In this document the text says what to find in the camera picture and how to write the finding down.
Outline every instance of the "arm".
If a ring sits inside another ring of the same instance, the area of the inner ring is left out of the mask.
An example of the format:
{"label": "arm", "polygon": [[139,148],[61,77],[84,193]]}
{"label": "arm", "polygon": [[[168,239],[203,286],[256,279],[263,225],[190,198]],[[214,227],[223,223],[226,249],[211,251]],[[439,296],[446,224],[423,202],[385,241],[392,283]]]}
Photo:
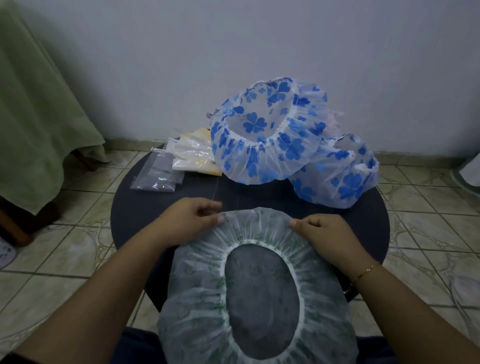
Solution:
{"label": "arm", "polygon": [[[351,281],[375,264],[339,215],[310,215],[290,226]],[[355,287],[402,363],[480,363],[478,347],[382,266]]]}
{"label": "arm", "polygon": [[224,221],[220,202],[183,198],[133,236],[17,350],[42,364],[108,363],[154,264]]}

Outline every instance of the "wooden chair leg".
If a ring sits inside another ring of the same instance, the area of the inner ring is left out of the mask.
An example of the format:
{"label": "wooden chair leg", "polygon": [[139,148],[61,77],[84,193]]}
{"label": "wooden chair leg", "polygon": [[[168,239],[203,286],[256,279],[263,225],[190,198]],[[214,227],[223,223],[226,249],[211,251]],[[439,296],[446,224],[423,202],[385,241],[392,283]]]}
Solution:
{"label": "wooden chair leg", "polygon": [[26,234],[1,208],[0,225],[15,239],[18,246],[27,246],[33,241],[33,236]]}
{"label": "wooden chair leg", "polygon": [[95,171],[97,166],[95,164],[95,160],[92,158],[88,158],[83,156],[78,150],[74,150],[72,155],[77,158],[89,171]]}

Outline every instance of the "black sleeve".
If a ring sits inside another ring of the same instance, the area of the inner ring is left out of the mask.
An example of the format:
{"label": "black sleeve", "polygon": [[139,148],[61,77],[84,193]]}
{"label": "black sleeve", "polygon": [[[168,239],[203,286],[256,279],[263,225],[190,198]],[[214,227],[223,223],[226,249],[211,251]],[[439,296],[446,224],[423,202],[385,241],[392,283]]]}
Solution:
{"label": "black sleeve", "polygon": [[8,354],[2,360],[0,360],[0,364],[38,364],[37,362],[32,362],[29,359],[25,359],[13,352]]}

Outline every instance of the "shower cap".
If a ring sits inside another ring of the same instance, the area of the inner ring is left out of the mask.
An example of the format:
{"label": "shower cap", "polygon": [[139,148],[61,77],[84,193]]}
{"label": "shower cap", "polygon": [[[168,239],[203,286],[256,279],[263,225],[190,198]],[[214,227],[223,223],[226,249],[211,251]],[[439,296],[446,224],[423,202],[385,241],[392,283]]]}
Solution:
{"label": "shower cap", "polygon": [[180,246],[158,335],[169,363],[354,363],[348,304],[332,267],[258,207]]}
{"label": "shower cap", "polygon": [[215,162],[236,182],[283,180],[310,161],[327,119],[327,94],[316,84],[259,81],[211,117]]}
{"label": "shower cap", "polygon": [[288,179],[298,197],[334,208],[349,208],[378,183],[379,163],[354,134],[322,137],[310,163]]}

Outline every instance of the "person's left hand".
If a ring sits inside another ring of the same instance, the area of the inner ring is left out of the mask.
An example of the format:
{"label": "person's left hand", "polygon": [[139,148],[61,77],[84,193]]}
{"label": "person's left hand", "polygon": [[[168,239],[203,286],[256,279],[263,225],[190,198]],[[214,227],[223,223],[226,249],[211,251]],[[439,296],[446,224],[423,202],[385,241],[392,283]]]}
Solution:
{"label": "person's left hand", "polygon": [[152,225],[161,234],[165,246],[174,246],[193,240],[202,231],[223,224],[218,215],[222,203],[202,197],[184,197],[161,214]]}

